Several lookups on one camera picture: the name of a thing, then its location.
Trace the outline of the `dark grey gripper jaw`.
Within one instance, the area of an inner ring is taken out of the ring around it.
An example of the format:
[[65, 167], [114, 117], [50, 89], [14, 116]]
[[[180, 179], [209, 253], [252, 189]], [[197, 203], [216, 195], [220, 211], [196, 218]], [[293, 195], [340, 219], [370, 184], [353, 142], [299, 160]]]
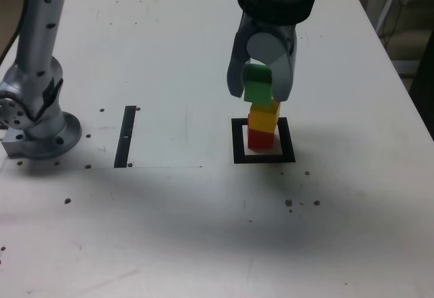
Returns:
[[235, 34], [233, 49], [229, 62], [226, 81], [232, 96], [241, 97], [244, 90], [243, 69], [250, 59], [247, 44], [250, 37], [255, 33], [255, 25], [252, 19], [242, 19]]

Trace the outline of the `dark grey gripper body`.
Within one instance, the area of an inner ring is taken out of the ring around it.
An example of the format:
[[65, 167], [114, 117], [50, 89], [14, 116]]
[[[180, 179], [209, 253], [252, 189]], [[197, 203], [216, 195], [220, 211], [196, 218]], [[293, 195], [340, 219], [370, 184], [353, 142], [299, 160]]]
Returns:
[[296, 26], [276, 26], [259, 22], [246, 13], [242, 14], [241, 24], [248, 25], [253, 28], [253, 33], [268, 33], [278, 38], [287, 48], [289, 53], [296, 52], [297, 38], [296, 38]]

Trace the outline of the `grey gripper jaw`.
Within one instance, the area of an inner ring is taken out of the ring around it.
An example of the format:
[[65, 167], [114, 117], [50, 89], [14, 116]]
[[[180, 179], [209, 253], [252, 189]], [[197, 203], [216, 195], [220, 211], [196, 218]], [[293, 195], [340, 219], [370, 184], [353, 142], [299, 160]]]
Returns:
[[294, 82], [296, 33], [284, 35], [283, 39], [270, 33], [256, 33], [248, 39], [247, 52], [250, 58], [271, 70], [273, 98], [276, 102], [285, 102]]

